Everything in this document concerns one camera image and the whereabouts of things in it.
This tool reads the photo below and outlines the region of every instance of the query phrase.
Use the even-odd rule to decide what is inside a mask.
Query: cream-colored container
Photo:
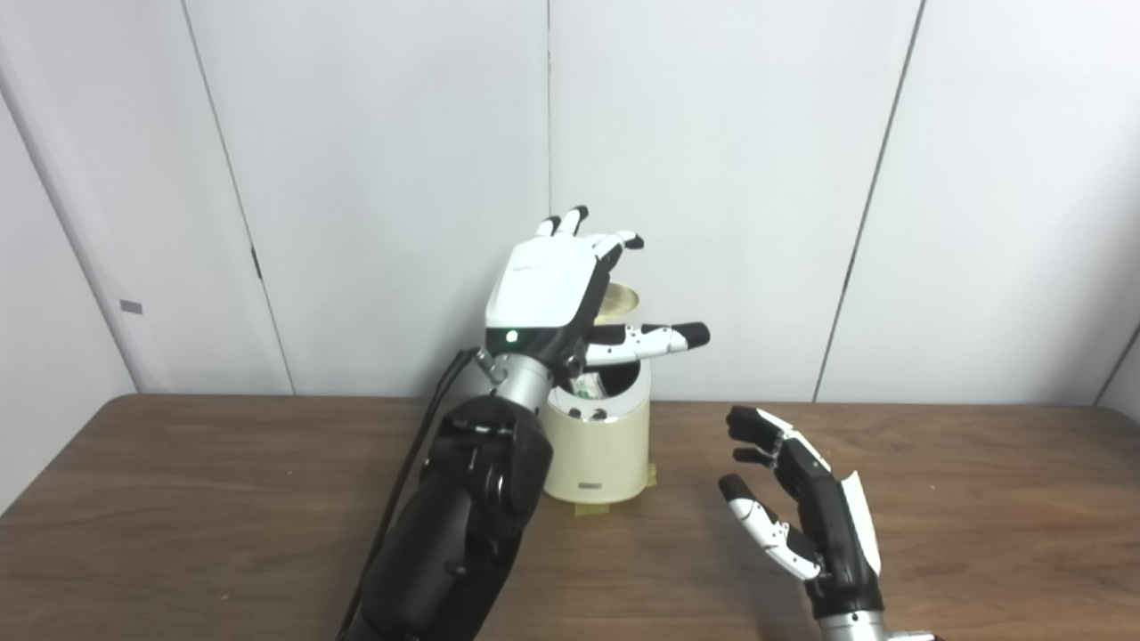
[[[625,285],[611,283],[596,323],[613,323],[635,307],[637,294]],[[627,501],[645,489],[649,363],[606,367],[600,375],[612,396],[581,398],[555,388],[543,408],[543,428],[554,447],[545,489],[554,498],[608,504]]]

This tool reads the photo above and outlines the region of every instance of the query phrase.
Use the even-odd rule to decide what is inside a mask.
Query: robotic arm
[[[804,435],[763,409],[735,406],[727,422],[730,437],[750,444],[733,457],[774,471],[804,529],[782,522],[736,474],[720,479],[720,493],[760,549],[804,582],[824,641],[938,640],[929,632],[887,632],[879,545],[858,473],[836,480]]]
[[[537,414],[551,390],[586,365],[708,342],[700,323],[613,326],[621,340],[618,330],[593,326],[610,270],[625,250],[644,243],[633,232],[578,237],[587,216],[579,206],[551,217],[512,251],[487,303],[486,348],[466,352],[492,389],[440,421],[416,492],[389,532],[386,519],[381,525],[340,640],[473,639],[543,492],[553,451]],[[431,409],[417,443],[430,419]]]

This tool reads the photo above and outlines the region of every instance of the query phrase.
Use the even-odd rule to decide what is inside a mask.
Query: white wall
[[[1125,355],[1099,405],[1140,423],[1140,348],[1133,346]]]
[[[142,390],[290,392],[180,5],[2,2],[0,76]]]
[[[1093,401],[1140,318],[1138,24],[928,5],[820,400]]]
[[[425,393],[547,212],[545,5],[188,6],[298,392]]]
[[[645,237],[640,318],[712,332],[658,397],[811,400],[917,8],[552,2],[554,206]]]
[[[188,0],[237,189],[179,2],[0,3],[0,79],[144,390],[423,393],[585,203],[646,238],[641,319],[712,330],[658,397],[808,400],[918,7]],[[1138,17],[929,3],[821,400],[1093,400],[1140,318]]]
[[[132,391],[0,98],[0,512],[104,403]]]

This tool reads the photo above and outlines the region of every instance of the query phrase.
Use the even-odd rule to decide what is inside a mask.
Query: tape
[[[588,517],[591,514],[609,514],[610,504],[602,503],[601,505],[583,505],[581,503],[573,504],[573,516],[576,517]]]

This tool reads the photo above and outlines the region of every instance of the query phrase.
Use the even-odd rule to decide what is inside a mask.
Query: wooden table
[[[132,396],[0,518],[5,641],[332,639],[422,403]],[[767,404],[857,468],[893,628],[1140,639],[1140,430],[1092,408]],[[734,522],[728,404],[658,403],[659,485],[544,498],[480,639],[815,639]]]

